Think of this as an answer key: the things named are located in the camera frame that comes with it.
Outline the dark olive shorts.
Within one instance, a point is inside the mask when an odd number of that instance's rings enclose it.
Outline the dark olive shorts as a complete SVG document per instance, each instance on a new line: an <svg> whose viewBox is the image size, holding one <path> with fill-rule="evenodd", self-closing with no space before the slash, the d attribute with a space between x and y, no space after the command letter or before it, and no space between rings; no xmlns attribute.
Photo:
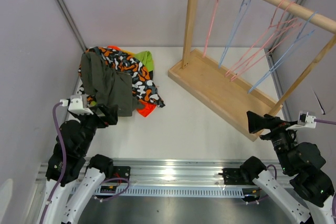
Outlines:
<svg viewBox="0 0 336 224"><path fill-rule="evenodd" d="M145 108L132 94L132 77L107 66L97 53L82 54L80 74L85 94L108 108L116 105L119 117L132 116L133 111Z"/></svg>

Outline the bright orange shorts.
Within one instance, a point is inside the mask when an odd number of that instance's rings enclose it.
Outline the bright orange shorts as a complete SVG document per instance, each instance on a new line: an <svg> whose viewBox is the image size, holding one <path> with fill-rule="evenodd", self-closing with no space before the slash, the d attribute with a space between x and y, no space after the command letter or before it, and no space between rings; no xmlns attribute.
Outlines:
<svg viewBox="0 0 336 224"><path fill-rule="evenodd" d="M141 109L137 109L137 112L144 118L148 117L157 107L157 105L155 104L147 103L144 101L140 101L140 103L143 105L143 107Z"/></svg>

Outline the camouflage orange black shorts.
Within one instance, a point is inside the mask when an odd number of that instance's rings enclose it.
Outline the camouflage orange black shorts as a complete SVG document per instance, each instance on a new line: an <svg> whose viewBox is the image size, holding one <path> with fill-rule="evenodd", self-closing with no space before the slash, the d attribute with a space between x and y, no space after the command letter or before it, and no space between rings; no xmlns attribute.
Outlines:
<svg viewBox="0 0 336 224"><path fill-rule="evenodd" d="M133 54L110 47L92 47L84 51L84 53L85 52L95 52L103 58L107 66L118 72L129 74L132 77L132 94L139 101L155 104L159 108L165 107L164 100L159 95L157 86L150 76L150 72ZM81 79L80 65L78 73ZM89 103L96 102L91 96L87 96Z"/></svg>

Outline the lime green shorts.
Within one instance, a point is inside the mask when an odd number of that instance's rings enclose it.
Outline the lime green shorts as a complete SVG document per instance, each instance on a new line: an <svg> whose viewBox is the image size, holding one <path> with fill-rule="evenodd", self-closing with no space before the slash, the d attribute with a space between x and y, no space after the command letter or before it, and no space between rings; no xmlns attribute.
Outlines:
<svg viewBox="0 0 336 224"><path fill-rule="evenodd" d="M154 71L154 60L150 51L141 51L133 55L136 59L141 61L148 71Z"/></svg>

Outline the blue hanger with camouflage shorts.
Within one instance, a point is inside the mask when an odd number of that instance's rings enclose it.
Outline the blue hanger with camouflage shorts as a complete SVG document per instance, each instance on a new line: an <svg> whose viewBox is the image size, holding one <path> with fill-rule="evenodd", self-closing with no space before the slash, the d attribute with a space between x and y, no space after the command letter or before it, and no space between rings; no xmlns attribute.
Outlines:
<svg viewBox="0 0 336 224"><path fill-rule="evenodd" d="M218 67L222 66L223 61L224 61L224 59L227 55L227 52L228 52L229 48L231 47L233 39L234 39L234 37L237 33L237 30L240 27L240 24L241 24L242 20L244 19L245 15L246 15L249 7L250 7L250 4L251 4L251 0L242 0L242 2L240 4L240 7L239 7L239 10L238 10L238 13L237 13L237 16L236 16L236 19L235 19L235 21L233 23L233 26L232 26L232 29L230 31L228 41L227 41L227 43L224 47L223 53L220 57Z"/></svg>

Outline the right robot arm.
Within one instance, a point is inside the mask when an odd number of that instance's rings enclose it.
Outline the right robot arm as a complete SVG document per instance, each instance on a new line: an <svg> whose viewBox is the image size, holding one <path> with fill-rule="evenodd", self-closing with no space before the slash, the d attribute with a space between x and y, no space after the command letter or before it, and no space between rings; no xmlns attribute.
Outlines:
<svg viewBox="0 0 336 224"><path fill-rule="evenodd" d="M252 156L240 166L240 179L261 188L288 216L292 223L335 223L335 190L330 177L322 171L326 160L317 145L295 144L296 132L314 129L318 119L300 112L297 121L284 121L277 116L260 116L247 111L250 134L268 129L262 140L272 142L284 175L306 206L295 200L275 179L265 164Z"/></svg>

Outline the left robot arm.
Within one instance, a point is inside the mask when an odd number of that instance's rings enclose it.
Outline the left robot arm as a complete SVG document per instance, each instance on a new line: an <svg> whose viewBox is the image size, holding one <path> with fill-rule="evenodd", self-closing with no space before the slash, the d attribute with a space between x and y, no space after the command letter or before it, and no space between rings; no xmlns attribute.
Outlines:
<svg viewBox="0 0 336 224"><path fill-rule="evenodd" d="M113 160L101 154L91 158L84 178L72 195L97 129L118 122L118 106L99 104L90 113L72 112L73 120L56 125L57 137L46 171L46 189L37 223L78 223L94 191L114 176Z"/></svg>

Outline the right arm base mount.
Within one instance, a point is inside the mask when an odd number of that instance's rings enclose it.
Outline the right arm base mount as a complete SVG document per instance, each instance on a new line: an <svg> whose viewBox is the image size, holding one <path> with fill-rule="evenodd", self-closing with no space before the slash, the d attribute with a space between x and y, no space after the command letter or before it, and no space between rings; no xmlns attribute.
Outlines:
<svg viewBox="0 0 336 224"><path fill-rule="evenodd" d="M225 185L254 185L253 180L266 170L264 163L257 157L250 157L239 168L223 168L221 173Z"/></svg>

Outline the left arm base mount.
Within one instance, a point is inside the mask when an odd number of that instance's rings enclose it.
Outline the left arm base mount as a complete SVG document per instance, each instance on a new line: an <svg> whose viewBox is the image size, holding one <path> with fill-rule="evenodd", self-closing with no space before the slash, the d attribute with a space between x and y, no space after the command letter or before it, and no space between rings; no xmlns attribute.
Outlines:
<svg viewBox="0 0 336 224"><path fill-rule="evenodd" d="M105 175L106 179L110 178L125 178L129 179L131 174L130 166L115 166L113 159L97 154L92 157L88 164L88 169L95 168Z"/></svg>

